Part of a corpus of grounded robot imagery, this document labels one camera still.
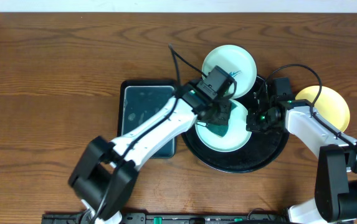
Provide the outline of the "green yellow scrub sponge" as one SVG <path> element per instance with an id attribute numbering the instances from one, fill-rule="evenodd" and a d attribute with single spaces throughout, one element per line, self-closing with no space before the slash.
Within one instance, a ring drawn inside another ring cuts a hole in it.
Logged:
<path id="1" fill-rule="evenodd" d="M 206 128 L 220 138 L 224 137 L 228 132 L 231 112 L 236 107 L 236 104 L 232 101 L 218 104 L 213 114 L 205 119 Z"/>

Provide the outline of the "yellow plate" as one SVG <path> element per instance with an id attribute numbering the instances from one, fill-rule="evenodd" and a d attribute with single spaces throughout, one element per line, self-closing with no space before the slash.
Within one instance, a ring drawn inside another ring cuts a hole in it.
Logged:
<path id="1" fill-rule="evenodd" d="M 308 100 L 312 103 L 319 88 L 317 85 L 306 87 L 296 95 L 295 99 Z M 350 109 L 345 99 L 331 88 L 322 87 L 314 108 L 325 120 L 341 132 L 344 132 L 350 123 Z"/>

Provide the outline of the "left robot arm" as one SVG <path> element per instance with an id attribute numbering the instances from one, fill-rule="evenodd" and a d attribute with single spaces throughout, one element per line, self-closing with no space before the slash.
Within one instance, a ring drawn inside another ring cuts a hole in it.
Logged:
<path id="1" fill-rule="evenodd" d="M 150 119 L 111 141 L 91 140 L 68 183 L 91 213 L 91 223 L 120 223 L 140 169 L 167 142 L 200 118 L 215 118 L 232 97 L 228 87 L 189 82 Z"/>

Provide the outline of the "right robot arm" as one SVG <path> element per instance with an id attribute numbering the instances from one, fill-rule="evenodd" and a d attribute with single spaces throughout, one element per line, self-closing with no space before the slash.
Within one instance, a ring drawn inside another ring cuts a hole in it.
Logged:
<path id="1" fill-rule="evenodd" d="M 247 130 L 290 133 L 318 159 L 314 198 L 289 208 L 296 223 L 334 223 L 357 219 L 357 139 L 330 124 L 308 100 L 292 95 L 256 99 Z"/>

